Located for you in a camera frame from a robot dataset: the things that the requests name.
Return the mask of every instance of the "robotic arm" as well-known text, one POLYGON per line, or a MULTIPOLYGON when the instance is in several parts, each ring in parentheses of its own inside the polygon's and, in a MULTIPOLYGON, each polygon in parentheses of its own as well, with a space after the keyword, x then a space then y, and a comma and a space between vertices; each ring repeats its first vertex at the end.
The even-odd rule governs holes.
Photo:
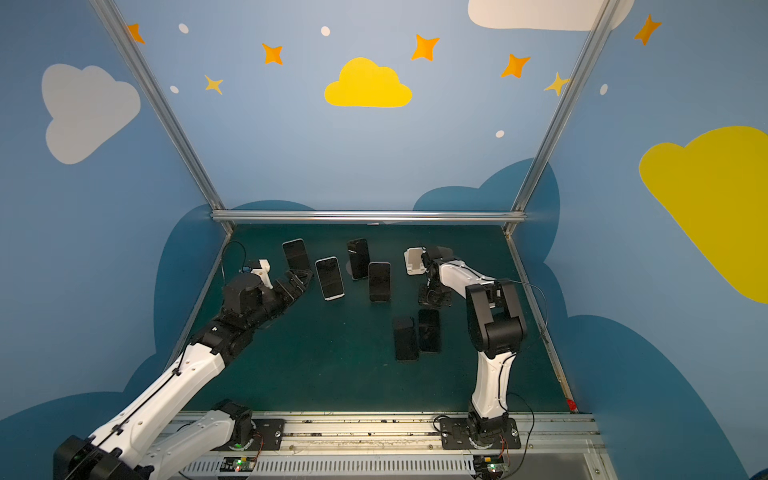
POLYGON ((427 275, 419 295, 422 304, 449 305, 451 290, 467 301, 469 338, 478 351, 467 426, 470 442, 488 448, 514 428, 507 412, 507 385, 512 362, 528 333, 520 299, 512 281, 478 273, 448 248, 426 247, 422 261, 427 275))
POLYGON ((222 402, 193 425, 150 446, 189 400, 309 286, 312 272, 289 270, 271 284, 266 260, 223 288, 221 311, 138 398, 87 439, 71 436, 54 454, 54 480, 166 480, 205 452, 253 441, 251 411, 222 402))

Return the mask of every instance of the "black mounting plate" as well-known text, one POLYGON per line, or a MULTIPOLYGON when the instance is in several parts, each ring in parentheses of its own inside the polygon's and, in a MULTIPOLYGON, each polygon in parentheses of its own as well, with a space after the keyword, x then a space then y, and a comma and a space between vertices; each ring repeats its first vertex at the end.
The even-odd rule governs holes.
MULTIPOLYGON (((520 443, 520 434, 518 433, 518 425, 515 423, 515 419, 510 417, 509 419, 510 431, 503 432, 502 435, 507 441, 507 448, 510 450, 519 450, 522 445, 520 443)), ((469 427, 467 426, 467 419, 452 419, 451 417, 440 418, 440 439, 442 440, 443 450, 475 450, 475 447, 469 441, 469 427)), ((493 442, 493 445, 488 447, 488 450, 501 450, 502 440, 498 439, 493 442)))
POLYGON ((419 285, 419 305, 431 306, 433 308, 451 306, 453 290, 447 286, 441 290, 427 290, 426 283, 419 285))
POLYGON ((262 450, 280 450, 280 444, 283 443, 283 429, 286 421, 283 419, 251 419, 253 423, 253 443, 247 449, 234 449, 229 444, 222 445, 214 449, 219 452, 258 452, 261 446, 261 439, 264 439, 262 450))

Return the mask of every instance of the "blue wall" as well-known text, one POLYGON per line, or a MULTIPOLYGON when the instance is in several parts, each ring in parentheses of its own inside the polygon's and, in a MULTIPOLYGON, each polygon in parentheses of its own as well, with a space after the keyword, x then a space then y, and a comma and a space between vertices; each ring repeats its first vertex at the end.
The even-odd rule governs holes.
MULTIPOLYGON (((515 231, 531 282, 555 303, 549 325, 577 404, 596 415, 620 478, 746 478, 768 465, 768 305, 723 278, 638 170, 664 142, 768 131, 766 18, 764 2, 637 0, 515 231), (643 45, 649 14, 662 25, 643 45)), ((740 160, 722 159, 722 181, 754 182, 740 160)))
POLYGON ((4 478, 50 478, 58 443, 88 435, 163 368, 223 231, 88 2, 6 2, 0 44, 13 46, 0 51, 0 458, 4 478), (41 85, 55 64, 95 65, 141 103, 79 163, 46 143, 41 85), (27 461, 29 447, 41 456, 27 461))
MULTIPOLYGON (((586 39, 584 31, 486 28, 470 19, 467 0, 118 5, 139 24, 139 47, 229 208, 281 200, 411 210, 436 188, 478 188, 535 155, 558 102, 545 89, 558 72, 568 78, 586 39), (432 61, 412 60, 417 35, 439 38, 432 61), (281 65, 265 64, 262 44, 282 47, 281 65), (510 54, 531 58, 520 78, 502 77, 510 54), (326 86, 357 57, 394 69, 412 100, 400 108, 326 101, 326 86), (206 89, 206 76, 222 81, 221 94, 206 89)), ((478 200, 475 209, 498 204, 478 200)))

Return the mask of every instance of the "black smartphone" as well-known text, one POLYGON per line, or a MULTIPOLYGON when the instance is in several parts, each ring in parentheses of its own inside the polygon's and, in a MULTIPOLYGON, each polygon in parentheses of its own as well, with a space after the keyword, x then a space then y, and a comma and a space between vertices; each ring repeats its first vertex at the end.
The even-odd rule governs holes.
POLYGON ((368 240, 358 238, 346 243, 346 251, 349 253, 349 265, 352 267, 352 280, 360 280, 368 276, 368 264, 371 256, 368 254, 368 240))
POLYGON ((419 359, 419 346, 416 345, 416 329, 410 316, 396 316, 392 319, 395 332, 395 358, 400 362, 413 362, 419 359))
POLYGON ((438 310, 419 310, 419 351, 440 353, 440 312, 438 310))
POLYGON ((368 264, 368 291, 372 302, 389 302, 392 295, 390 268, 391 266, 387 262, 368 264))
POLYGON ((315 262, 317 279, 326 300, 335 300, 344 296, 344 284, 341 281, 339 260, 336 257, 321 258, 315 262))
POLYGON ((306 254, 304 240, 297 238, 283 243, 288 268, 291 270, 310 270, 310 258, 306 254))

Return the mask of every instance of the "smartphone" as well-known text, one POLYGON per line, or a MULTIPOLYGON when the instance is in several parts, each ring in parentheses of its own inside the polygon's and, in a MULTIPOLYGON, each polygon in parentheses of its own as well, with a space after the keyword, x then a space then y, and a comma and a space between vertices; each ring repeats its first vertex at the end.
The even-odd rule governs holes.
POLYGON ((419 351, 440 353, 440 312, 432 309, 419 310, 419 351))
POLYGON ((413 362, 419 359, 419 346, 416 345, 416 329, 410 316, 396 316, 392 319, 395 332, 395 358, 400 362, 413 362))
POLYGON ((335 300, 344 296, 344 284, 341 281, 339 259, 336 257, 322 258, 315 262, 317 279, 326 300, 335 300))
POLYGON ((390 268, 391 266, 387 262, 368 264, 368 292, 372 302, 389 302, 392 295, 390 268))
POLYGON ((346 243, 349 253, 349 265, 352 267, 352 280, 360 280, 368 276, 368 264, 371 257, 368 254, 368 240, 359 238, 346 243))
POLYGON ((283 252, 291 270, 310 270, 310 258, 306 254, 304 240, 297 238, 283 243, 283 252))

